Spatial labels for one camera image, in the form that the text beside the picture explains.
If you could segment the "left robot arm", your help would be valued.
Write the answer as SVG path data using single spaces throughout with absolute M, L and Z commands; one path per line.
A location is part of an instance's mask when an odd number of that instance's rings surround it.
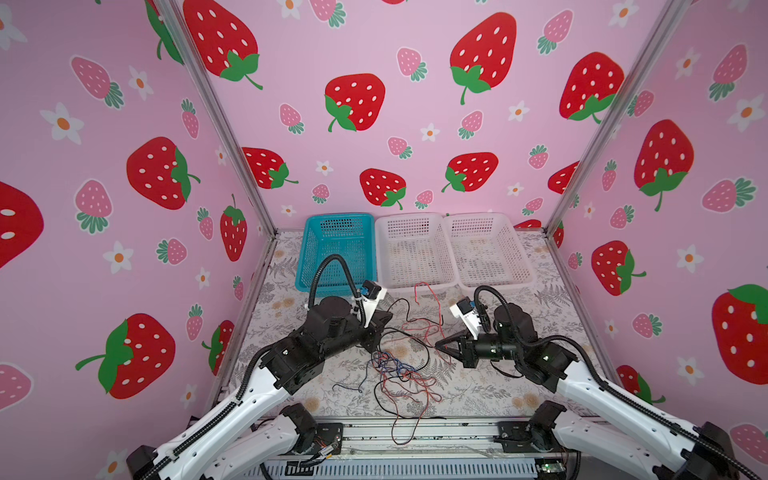
M 393 317 L 379 306 L 384 287 L 370 280 L 348 285 L 350 299 L 318 300 L 313 282 L 304 323 L 259 350 L 239 388 L 199 421 L 158 448 L 132 452 L 132 478 L 234 479 L 275 456 L 315 449 L 316 420 L 285 401 L 319 376 L 327 359 L 353 347 L 374 351 Z

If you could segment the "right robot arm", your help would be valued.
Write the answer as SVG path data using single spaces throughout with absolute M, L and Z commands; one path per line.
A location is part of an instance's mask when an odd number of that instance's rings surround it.
M 465 329 L 436 342 L 438 351 L 466 368 L 482 360 L 509 360 L 522 378 L 604 421 L 595 424 L 546 401 L 528 421 L 526 437 L 533 448 L 587 454 L 637 479 L 756 478 L 735 458 L 724 430 L 684 421 L 604 379 L 578 342 L 539 336 L 532 317 L 496 289 L 481 285 L 450 311 Z

